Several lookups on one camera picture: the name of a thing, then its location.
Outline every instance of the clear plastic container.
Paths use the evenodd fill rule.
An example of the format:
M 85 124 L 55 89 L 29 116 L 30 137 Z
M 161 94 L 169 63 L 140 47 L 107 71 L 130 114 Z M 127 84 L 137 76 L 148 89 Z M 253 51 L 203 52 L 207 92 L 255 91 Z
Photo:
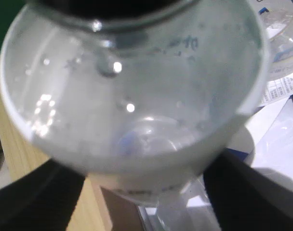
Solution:
M 293 77 L 293 0 L 251 0 L 268 33 L 273 54 L 270 80 Z
M 178 1 L 135 20 L 26 6 L 0 57 L 6 109 L 57 161 L 139 203 L 200 174 L 260 101 L 264 29 L 247 1 Z

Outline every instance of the wooden surface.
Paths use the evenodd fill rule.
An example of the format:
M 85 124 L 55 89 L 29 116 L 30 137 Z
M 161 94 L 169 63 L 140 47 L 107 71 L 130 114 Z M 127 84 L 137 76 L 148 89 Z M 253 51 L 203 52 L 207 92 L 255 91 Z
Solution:
M 37 168 L 48 157 L 27 143 L 10 122 L 0 99 L 0 139 L 5 161 L 13 180 Z M 110 231 L 112 222 L 108 215 L 102 190 L 86 179 L 68 231 Z

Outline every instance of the black lid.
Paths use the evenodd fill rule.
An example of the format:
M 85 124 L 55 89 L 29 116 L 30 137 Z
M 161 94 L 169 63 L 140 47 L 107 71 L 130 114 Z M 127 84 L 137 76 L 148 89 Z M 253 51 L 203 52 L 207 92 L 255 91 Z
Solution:
M 35 0 L 62 13 L 91 19 L 135 18 L 178 0 Z

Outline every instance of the paper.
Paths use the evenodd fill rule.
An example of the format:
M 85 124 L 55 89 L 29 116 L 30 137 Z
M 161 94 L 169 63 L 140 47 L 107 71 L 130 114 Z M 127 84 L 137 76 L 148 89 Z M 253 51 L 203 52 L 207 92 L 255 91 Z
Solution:
M 233 137 L 227 148 L 243 153 L 251 153 L 254 147 L 269 130 L 288 97 L 262 108 L 254 114 Z
M 293 78 L 283 77 L 269 81 L 259 106 L 266 106 L 291 95 L 293 95 Z
M 251 167 L 293 191 L 293 102 L 291 99 L 250 155 Z

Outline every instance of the glass base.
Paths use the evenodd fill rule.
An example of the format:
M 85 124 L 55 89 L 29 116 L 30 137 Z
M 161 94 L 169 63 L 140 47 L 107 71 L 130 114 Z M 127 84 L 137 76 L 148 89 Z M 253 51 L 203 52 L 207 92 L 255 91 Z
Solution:
M 145 231 L 220 231 L 216 216 L 199 177 L 170 201 L 156 208 L 139 207 Z

